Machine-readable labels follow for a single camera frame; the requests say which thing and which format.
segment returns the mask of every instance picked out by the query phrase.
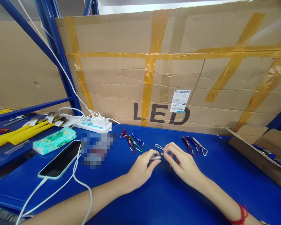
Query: smartphone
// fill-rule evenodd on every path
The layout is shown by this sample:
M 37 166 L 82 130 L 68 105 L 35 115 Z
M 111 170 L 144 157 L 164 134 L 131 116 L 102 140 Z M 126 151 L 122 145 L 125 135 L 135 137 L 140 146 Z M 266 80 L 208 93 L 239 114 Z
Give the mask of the smartphone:
M 37 176 L 39 178 L 48 178 L 52 180 L 59 179 L 75 161 L 80 144 L 81 141 L 72 141 L 51 162 L 49 162 Z

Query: blue shelf frame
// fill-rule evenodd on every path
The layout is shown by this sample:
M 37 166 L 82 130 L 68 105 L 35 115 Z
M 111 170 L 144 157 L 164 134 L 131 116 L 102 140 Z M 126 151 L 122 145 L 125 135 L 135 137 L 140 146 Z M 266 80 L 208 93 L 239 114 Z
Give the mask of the blue shelf frame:
M 49 57 L 49 59 L 57 66 L 63 86 L 65 88 L 67 98 L 58 99 L 52 102 L 46 102 L 43 104 L 27 107 L 20 110 L 15 110 L 13 112 L 5 113 L 0 115 L 0 121 L 13 118 L 16 116 L 20 116 L 26 113 L 31 113 L 43 108 L 47 108 L 50 106 L 58 105 L 60 103 L 69 102 L 72 108 L 76 108 L 81 110 L 81 106 L 79 103 L 78 97 L 75 95 L 76 92 L 74 87 L 74 82 L 72 79 L 72 75 L 70 72 L 70 68 L 67 62 L 67 58 L 62 46 L 62 41 L 59 35 L 59 31 L 57 25 L 55 23 L 55 18 L 60 18 L 60 12 L 58 8 L 58 4 L 56 0 L 34 0 L 37 6 L 38 13 L 40 15 L 43 27 L 48 31 L 50 35 L 46 33 L 47 40 L 49 43 L 51 50 L 48 46 L 43 42 L 43 40 L 39 37 L 39 35 L 34 31 L 34 29 L 28 24 L 25 18 L 18 12 L 18 10 L 14 7 L 14 5 L 10 2 L 10 0 L 0 0 L 0 4 L 3 8 L 12 16 L 12 18 L 20 25 L 20 27 L 29 35 L 29 37 L 38 45 L 38 47 Z M 87 4 L 84 10 L 85 16 L 88 16 L 92 10 L 93 15 L 98 15 L 98 2 L 97 0 L 87 0 Z M 63 69 L 67 73 L 70 80 L 68 80 L 66 74 L 63 72 Z M 81 115 L 76 110 L 73 110 L 73 114 L 75 116 Z

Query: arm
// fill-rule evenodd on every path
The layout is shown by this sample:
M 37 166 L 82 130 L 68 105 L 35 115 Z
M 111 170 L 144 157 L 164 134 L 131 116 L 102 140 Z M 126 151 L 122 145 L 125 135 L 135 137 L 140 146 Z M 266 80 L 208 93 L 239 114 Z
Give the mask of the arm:
M 153 169 L 161 162 L 160 160 L 155 160 L 147 167 L 153 154 L 159 155 L 157 151 L 151 149 L 137 158 L 127 174 L 92 188 L 93 205 L 87 220 L 91 219 L 118 197 L 128 194 L 142 186 L 151 177 Z M 89 205 L 89 191 L 84 191 L 43 211 L 24 222 L 23 225 L 80 225 L 87 214 Z
M 201 173 L 190 154 L 187 154 L 175 143 L 171 142 L 164 148 L 164 157 L 185 183 L 207 197 L 229 220 L 237 221 L 241 219 L 241 210 L 236 201 Z M 249 214 L 245 224 L 260 224 L 260 222 Z

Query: green tissue pack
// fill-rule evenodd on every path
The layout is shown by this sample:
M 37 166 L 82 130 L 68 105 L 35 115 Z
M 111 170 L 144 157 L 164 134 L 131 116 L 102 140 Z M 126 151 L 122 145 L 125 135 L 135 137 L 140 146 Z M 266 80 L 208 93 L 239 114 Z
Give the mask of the green tissue pack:
M 39 141 L 33 142 L 32 148 L 41 155 L 46 155 L 58 149 L 77 137 L 76 132 L 69 127 L 64 127 Z

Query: left hand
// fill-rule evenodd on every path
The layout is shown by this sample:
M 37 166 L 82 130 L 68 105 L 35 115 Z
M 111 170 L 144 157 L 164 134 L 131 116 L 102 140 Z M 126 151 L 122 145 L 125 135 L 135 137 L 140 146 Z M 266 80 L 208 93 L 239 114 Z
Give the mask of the left hand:
M 150 149 L 137 157 L 137 160 L 129 172 L 124 175 L 130 192 L 146 183 L 146 181 L 151 177 L 153 169 L 161 162 L 161 160 L 154 160 L 148 167 L 149 160 L 153 154 L 159 155 L 159 152 Z

